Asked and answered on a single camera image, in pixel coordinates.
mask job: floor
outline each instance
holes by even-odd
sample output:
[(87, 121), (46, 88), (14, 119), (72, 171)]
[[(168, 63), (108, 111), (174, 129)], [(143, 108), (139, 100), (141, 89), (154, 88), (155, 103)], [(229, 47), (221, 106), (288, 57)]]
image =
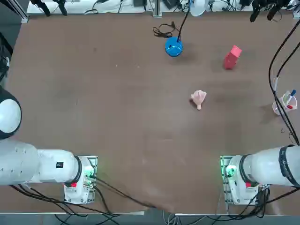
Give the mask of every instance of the floor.
[[(28, 0), (19, 0), (20, 4), (26, 8), (28, 5)], [(10, 12), (4, 6), (0, 6), (0, 31), (5, 35), (9, 43), (14, 46), (19, 29), (20, 29), (20, 21), (21, 19)], [(61, 219), (67, 218), (66, 215), (59, 215)], [(195, 221), (197, 217), (181, 217), (181, 221), (183, 225), (187, 225)], [(277, 216), (265, 216), (263, 219), (258, 218), (249, 218), (243, 221), (231, 221), (226, 222), (227, 224), (237, 224), (242, 223), (244, 225), (252, 225), (252, 224), (282, 224), (287, 223), (290, 225), (296, 225), (299, 223), (300, 217), (277, 217)], [(94, 225), (96, 223), (102, 222), (103, 216), (101, 215), (89, 215), (87, 218), (77, 218), (71, 217), (68, 220), (70, 225)], [(141, 215), (122, 215), (116, 219), (121, 225), (134, 225), (134, 224), (155, 224), (162, 225), (164, 224), (162, 218), (162, 212), (159, 210), (149, 210), (145, 212), (144, 216)], [(212, 224), (212, 220), (205, 218), (199, 224)], [(45, 215), (0, 215), (0, 224), (2, 225), (14, 225), (14, 224), (32, 224), (32, 225), (59, 225), (61, 224), (53, 214), (45, 214)]]

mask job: red block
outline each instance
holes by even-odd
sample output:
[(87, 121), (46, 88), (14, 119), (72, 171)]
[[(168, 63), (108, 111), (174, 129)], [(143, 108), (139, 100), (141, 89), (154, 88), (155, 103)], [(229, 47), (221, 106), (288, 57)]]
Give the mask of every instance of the red block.
[(224, 68), (233, 69), (233, 67), (238, 61), (238, 58), (240, 57), (241, 52), (242, 50), (238, 46), (234, 45), (231, 51), (226, 55), (224, 59)]

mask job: blue sphere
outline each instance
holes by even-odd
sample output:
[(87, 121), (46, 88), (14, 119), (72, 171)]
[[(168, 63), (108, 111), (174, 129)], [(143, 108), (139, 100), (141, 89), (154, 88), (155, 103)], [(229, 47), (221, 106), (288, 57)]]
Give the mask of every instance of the blue sphere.
[(177, 41), (177, 37), (169, 37), (165, 43), (165, 52), (171, 57), (177, 57), (182, 53), (183, 44)]

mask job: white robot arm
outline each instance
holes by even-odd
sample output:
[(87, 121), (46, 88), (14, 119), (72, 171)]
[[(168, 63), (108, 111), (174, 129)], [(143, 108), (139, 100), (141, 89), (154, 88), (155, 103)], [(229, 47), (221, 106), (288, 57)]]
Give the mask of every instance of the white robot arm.
[(249, 204), (258, 185), (300, 187), (300, 146), (262, 150), (255, 154), (233, 156), (225, 168), (233, 204)]
[(64, 183), (65, 201), (94, 201), (96, 156), (74, 156), (66, 150), (40, 150), (10, 139), (0, 141), (0, 185)]

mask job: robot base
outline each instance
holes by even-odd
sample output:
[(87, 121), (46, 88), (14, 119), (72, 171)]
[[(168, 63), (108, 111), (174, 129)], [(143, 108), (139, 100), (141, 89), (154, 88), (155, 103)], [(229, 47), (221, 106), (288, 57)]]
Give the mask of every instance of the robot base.
[(95, 201), (94, 185), (97, 175), (97, 156), (78, 156), (82, 163), (82, 173), (77, 183), (67, 187), (64, 184), (65, 201), (73, 204), (88, 204)]
[(242, 156), (221, 156), (225, 200), (235, 205), (248, 205), (258, 192), (258, 186), (246, 187), (240, 175), (240, 159)]

